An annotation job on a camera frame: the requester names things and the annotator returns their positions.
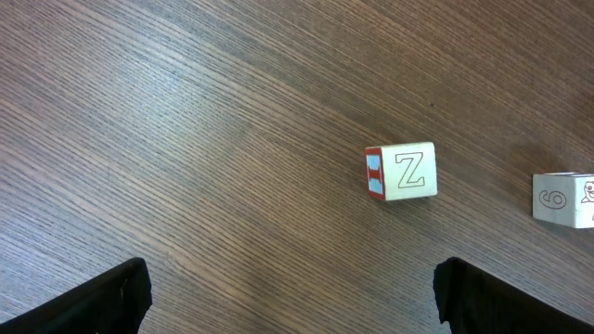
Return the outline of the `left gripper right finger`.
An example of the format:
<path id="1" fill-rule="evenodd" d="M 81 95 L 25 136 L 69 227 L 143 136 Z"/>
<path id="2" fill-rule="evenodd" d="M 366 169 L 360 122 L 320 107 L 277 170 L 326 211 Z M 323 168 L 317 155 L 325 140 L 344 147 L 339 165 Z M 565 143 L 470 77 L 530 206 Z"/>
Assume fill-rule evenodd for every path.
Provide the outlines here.
<path id="1" fill-rule="evenodd" d="M 439 321 L 452 334 L 593 334 L 593 326 L 451 257 L 433 272 Z"/>

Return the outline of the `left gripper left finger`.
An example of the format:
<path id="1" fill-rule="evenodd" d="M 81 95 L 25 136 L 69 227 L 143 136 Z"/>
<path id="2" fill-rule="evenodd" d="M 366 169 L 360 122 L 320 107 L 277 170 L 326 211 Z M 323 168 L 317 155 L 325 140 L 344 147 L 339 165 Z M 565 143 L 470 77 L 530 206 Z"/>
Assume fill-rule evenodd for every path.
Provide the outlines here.
<path id="1" fill-rule="evenodd" d="M 151 305 L 147 264 L 135 257 L 6 321 L 1 334 L 136 334 Z"/>

